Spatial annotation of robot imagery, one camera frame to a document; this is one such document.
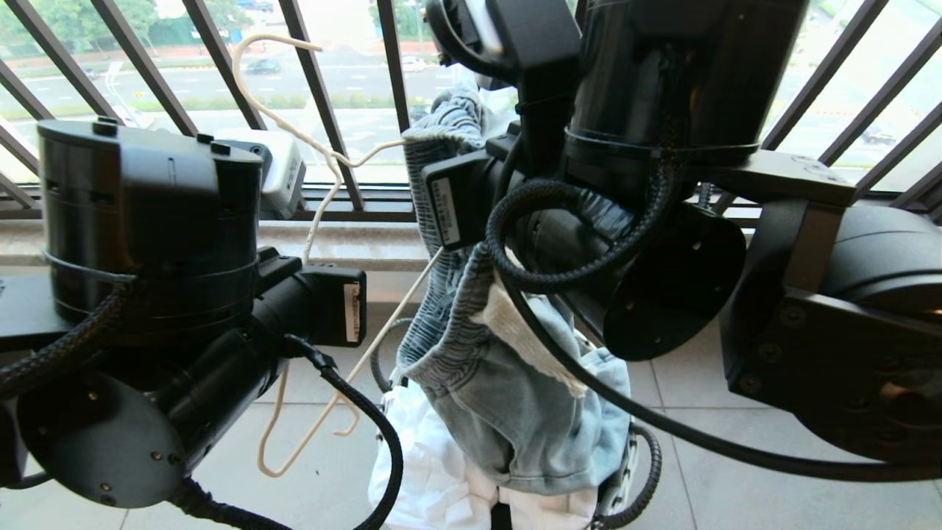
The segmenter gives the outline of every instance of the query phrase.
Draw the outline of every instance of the white cloth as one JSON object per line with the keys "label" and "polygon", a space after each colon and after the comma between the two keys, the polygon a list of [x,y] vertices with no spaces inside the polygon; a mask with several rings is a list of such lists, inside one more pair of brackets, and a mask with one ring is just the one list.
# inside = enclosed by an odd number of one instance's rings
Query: white cloth
{"label": "white cloth", "polygon": [[[386,518],[390,530],[490,530],[497,486],[448,433],[418,385],[384,396],[386,418],[399,435],[405,464],[402,486]],[[368,497],[380,502],[392,460],[385,442],[373,466]]]}
{"label": "white cloth", "polygon": [[[399,496],[384,528],[490,530],[498,498],[510,505],[514,530],[583,530],[592,521],[596,488],[553,496],[499,489],[458,447],[418,385],[395,387],[383,401],[404,462]],[[373,507],[382,498],[391,466],[383,442],[367,491]]]}
{"label": "white cloth", "polygon": [[500,502],[511,507],[513,530],[584,530],[592,522],[598,489],[566,495],[536,495],[500,489]]}

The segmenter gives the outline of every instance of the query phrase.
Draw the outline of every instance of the floor tile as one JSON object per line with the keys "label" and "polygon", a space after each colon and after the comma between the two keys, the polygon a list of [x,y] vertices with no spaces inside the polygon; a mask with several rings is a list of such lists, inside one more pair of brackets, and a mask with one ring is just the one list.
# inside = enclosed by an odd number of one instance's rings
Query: floor tile
{"label": "floor tile", "polygon": [[664,406],[754,407],[767,405],[730,392],[723,376],[720,327],[713,321],[683,346],[652,361]]}
{"label": "floor tile", "polygon": [[[779,410],[668,409],[668,414],[751,447],[808,458],[861,461]],[[698,530],[938,530],[942,498],[932,484],[856,484],[761,470],[678,439],[677,455]]]}
{"label": "floor tile", "polygon": [[651,361],[629,362],[628,377],[631,381],[631,397],[647,406],[662,406],[658,382],[654,378]]}
{"label": "floor tile", "polygon": [[0,489],[0,528],[10,530],[119,530],[126,513],[88,501],[58,482]]}
{"label": "floor tile", "polygon": [[[370,304],[366,313],[367,332],[366,339],[358,348],[321,348],[323,352],[331,357],[337,363],[340,373],[346,377],[357,361],[366,351],[369,343],[373,341],[382,325],[392,314],[395,305],[393,304]],[[404,311],[405,316],[411,316],[415,313],[414,307],[407,307]],[[383,373],[388,375],[396,364],[396,349],[405,334],[405,327],[397,328],[386,336],[380,348],[380,366]],[[362,392],[373,402],[380,399],[380,390],[373,377],[370,375],[369,363],[367,362],[360,370],[360,373],[353,380],[353,386]],[[274,403],[278,383],[268,390],[258,399],[259,403]],[[307,359],[292,359],[288,376],[287,388],[284,390],[284,401],[286,403],[301,404],[325,404],[333,396],[334,389],[320,377],[320,373],[311,366]]]}
{"label": "floor tile", "polygon": [[[376,458],[376,429],[365,420],[346,439],[330,434],[348,414],[332,415],[285,476],[263,475],[255,467],[262,430],[272,406],[252,405],[197,468],[194,478],[220,502],[256,511],[295,530],[353,528],[371,508],[366,485]],[[280,466],[322,406],[288,405],[268,444],[266,461]],[[219,530],[222,526],[185,516],[161,504],[132,510],[122,530]]]}
{"label": "floor tile", "polygon": [[[660,482],[651,503],[641,516],[628,525],[631,530],[688,530],[695,528],[690,513],[690,501],[680,474],[680,464],[674,450],[672,437],[663,431],[648,427],[654,432],[661,448],[662,466]],[[635,499],[644,487],[651,466],[651,454],[644,441],[639,441],[641,461],[638,464],[638,476],[631,484],[631,499]]]}

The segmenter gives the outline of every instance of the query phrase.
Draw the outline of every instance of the braided cable sleeve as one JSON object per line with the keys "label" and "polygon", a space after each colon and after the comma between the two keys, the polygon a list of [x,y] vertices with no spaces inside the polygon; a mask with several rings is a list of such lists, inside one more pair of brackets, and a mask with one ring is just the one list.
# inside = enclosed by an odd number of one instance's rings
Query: braided cable sleeve
{"label": "braided cable sleeve", "polygon": [[115,284],[105,300],[68,333],[0,369],[0,401],[32,390],[48,382],[61,369],[91,356],[101,339],[127,316],[127,306],[136,291],[134,282]]}
{"label": "braided cable sleeve", "polygon": [[657,174],[649,181],[648,201],[638,224],[623,239],[617,240],[601,257],[578,269],[564,273],[534,273],[520,269],[504,250],[505,239],[514,222],[525,215],[545,209],[565,209],[577,216],[594,192],[552,180],[531,180],[507,194],[491,212],[487,221],[485,244],[495,267],[526,292],[546,294],[569,290],[591,276],[625,265],[636,256],[643,240],[664,217],[674,198],[676,184],[667,177],[670,162],[657,161]]}
{"label": "braided cable sleeve", "polygon": [[389,471],[389,482],[386,483],[386,490],[382,493],[382,498],[376,505],[376,508],[374,508],[373,512],[354,529],[380,530],[386,518],[389,517],[389,513],[393,511],[393,505],[396,503],[396,499],[399,496],[399,488],[402,486],[402,474],[405,469],[402,443],[399,441],[396,429],[393,427],[393,424],[382,415],[382,412],[376,405],[337,373],[336,364],[333,362],[332,358],[325,356],[320,350],[300,337],[294,335],[285,335],[284,337],[288,340],[292,340],[303,348],[302,354],[320,371],[320,376],[327,380],[337,391],[342,393],[348,403],[363,410],[366,416],[380,428],[380,433],[383,439],[386,440],[386,447],[389,448],[389,454],[392,460]]}
{"label": "braided cable sleeve", "polygon": [[631,431],[644,438],[647,442],[648,450],[651,452],[651,469],[648,472],[647,480],[644,481],[644,487],[635,497],[631,506],[611,515],[603,515],[595,518],[593,530],[603,530],[608,528],[623,528],[634,522],[642,514],[651,499],[654,498],[654,492],[660,482],[660,472],[663,467],[663,455],[660,450],[660,443],[650,430],[636,424],[631,424]]}
{"label": "braided cable sleeve", "polygon": [[212,493],[200,488],[192,477],[187,477],[180,483],[168,502],[190,517],[228,524],[242,530],[291,530],[290,527],[267,517],[214,501]]}
{"label": "braided cable sleeve", "polygon": [[[410,324],[412,323],[413,320],[415,319],[412,319],[412,318],[398,319],[397,321],[393,322],[393,325],[389,326],[389,331],[392,331],[396,329],[397,327],[402,327],[403,325]],[[386,340],[386,337],[389,337],[388,333],[385,336],[383,336],[382,339]],[[386,393],[389,390],[393,389],[393,384],[390,382],[388,377],[382,374],[382,368],[380,368],[380,346],[381,345],[382,345],[382,341],[380,341],[380,343],[377,344],[376,349],[374,349],[373,353],[369,355],[369,370],[373,373],[373,381],[376,382],[376,386],[380,388],[380,391],[382,393]]]}

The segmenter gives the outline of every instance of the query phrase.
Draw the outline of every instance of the railing bar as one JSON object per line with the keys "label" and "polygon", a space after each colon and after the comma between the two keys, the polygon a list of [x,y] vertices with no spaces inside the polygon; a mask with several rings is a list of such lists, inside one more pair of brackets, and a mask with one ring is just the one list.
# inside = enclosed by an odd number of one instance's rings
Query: railing bar
{"label": "railing bar", "polygon": [[148,88],[170,115],[180,132],[187,136],[196,136],[196,125],[187,116],[183,105],[180,104],[180,100],[177,99],[163,75],[157,71],[144,45],[140,43],[138,36],[134,34],[134,30],[127,23],[114,0],[91,0],[91,4],[105,21],[105,25],[111,31],[111,36],[118,41],[127,58],[134,64],[138,74],[147,83]]}
{"label": "railing bar", "polygon": [[804,84],[802,90],[791,102],[782,117],[772,127],[769,135],[762,142],[762,149],[776,149],[782,141],[791,132],[791,129],[802,119],[804,114],[814,103],[815,99],[824,90],[824,87],[831,81],[834,74],[844,63],[844,60],[851,54],[854,47],[860,42],[864,34],[876,20],[880,11],[886,6],[889,0],[866,0],[857,10],[834,46],[825,56],[824,60]]}
{"label": "railing bar", "polygon": [[927,195],[933,188],[942,184],[942,162],[935,164],[920,180],[906,190],[902,195],[890,203],[892,207],[907,208],[918,202],[924,202]]}
{"label": "railing bar", "polygon": [[7,5],[9,9],[13,11],[13,14],[16,15],[16,18],[20,19],[20,23],[23,24],[26,31],[36,40],[36,44],[38,44],[49,59],[53,61],[53,64],[62,72],[62,75],[72,83],[72,86],[75,87],[78,94],[82,96],[82,99],[89,104],[91,110],[95,114],[114,118],[118,120],[118,123],[123,124],[121,117],[118,116],[114,108],[108,104],[98,89],[91,84],[89,77],[82,71],[72,56],[69,55],[69,50],[56,38],[56,34],[53,33],[49,25],[42,20],[42,17],[29,1],[7,0]]}
{"label": "railing bar", "polygon": [[[288,34],[293,39],[308,41],[307,27],[304,25],[304,19],[301,18],[298,0],[279,0],[284,15],[284,22],[288,26]],[[347,155],[347,148],[344,146],[343,137],[340,136],[340,127],[337,124],[337,117],[333,114],[333,105],[331,98],[327,95],[327,89],[324,85],[324,77],[320,74],[320,67],[317,65],[317,57],[311,50],[297,48],[300,67],[304,71],[304,77],[307,79],[307,85],[314,96],[314,102],[317,105],[317,112],[320,114],[320,121],[324,125],[327,133],[327,139],[331,147],[337,153]],[[350,200],[353,203],[353,209],[363,209],[363,197],[360,195],[360,188],[357,186],[356,179],[353,178],[353,171],[344,164],[340,164],[340,173],[344,178],[344,185],[350,193]]]}
{"label": "railing bar", "polygon": [[34,209],[37,204],[36,201],[29,196],[29,193],[22,190],[15,182],[8,179],[6,175],[0,172],[0,189],[7,192],[7,194],[16,202],[20,203],[24,209]]}
{"label": "railing bar", "polygon": [[396,104],[396,118],[399,132],[409,128],[409,102],[406,99],[405,77],[402,74],[402,57],[399,56],[399,37],[396,31],[396,13],[392,0],[377,0],[380,12],[382,43],[386,48],[386,65],[389,68],[389,81],[393,85],[393,102]]}
{"label": "railing bar", "polygon": [[253,129],[265,130],[265,122],[262,121],[262,116],[258,113],[258,110],[249,105],[249,100],[238,89],[233,68],[240,68],[240,65],[232,63],[229,50],[226,49],[226,45],[219,35],[219,29],[216,27],[216,23],[213,22],[213,17],[209,14],[206,4],[203,0],[183,0],[183,4],[187,8],[187,13],[189,13],[193,25],[200,33],[200,38],[203,39],[203,45],[206,46],[209,56],[213,58],[213,63],[216,64],[216,70],[222,76],[222,81],[226,84],[233,99],[235,99],[235,104],[242,112],[242,116],[245,117],[245,121]]}
{"label": "railing bar", "polygon": [[940,45],[942,45],[942,18],[935,22],[935,25],[926,33],[922,41],[909,54],[909,57],[902,62],[896,72],[873,95],[863,110],[844,129],[844,132],[840,133],[840,136],[824,150],[818,161],[826,166],[835,163],[853,142],[860,138],[864,130],[893,101],[893,98],[912,80],[922,66],[929,61]]}
{"label": "railing bar", "polygon": [[33,95],[33,92],[10,70],[3,60],[0,60],[0,84],[26,109],[26,112],[29,112],[34,120],[51,120],[53,118],[52,112],[42,104],[39,98]]}
{"label": "railing bar", "polygon": [[857,182],[857,188],[853,193],[853,200],[856,202],[880,182],[890,171],[893,170],[906,158],[917,146],[942,124],[942,103],[935,106],[925,118],[922,119],[905,138],[900,140],[893,149],[881,159],[877,165],[873,166],[863,178]]}
{"label": "railing bar", "polygon": [[26,149],[25,145],[20,143],[2,126],[0,126],[0,145],[5,147],[17,160],[20,160],[33,174],[40,173],[40,162],[36,159],[36,155],[33,155],[29,149]]}

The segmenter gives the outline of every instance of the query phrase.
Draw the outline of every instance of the sticker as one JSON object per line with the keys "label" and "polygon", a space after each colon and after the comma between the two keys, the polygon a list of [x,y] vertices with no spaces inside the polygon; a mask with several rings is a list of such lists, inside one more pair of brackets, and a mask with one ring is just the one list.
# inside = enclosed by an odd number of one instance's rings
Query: sticker
{"label": "sticker", "polygon": [[455,215],[455,203],[451,198],[451,182],[447,178],[433,181],[431,193],[435,210],[438,212],[438,229],[442,233],[444,244],[457,243],[462,235],[458,231],[458,216]]}
{"label": "sticker", "polygon": [[344,313],[347,342],[356,342],[360,338],[360,284],[344,285]]}

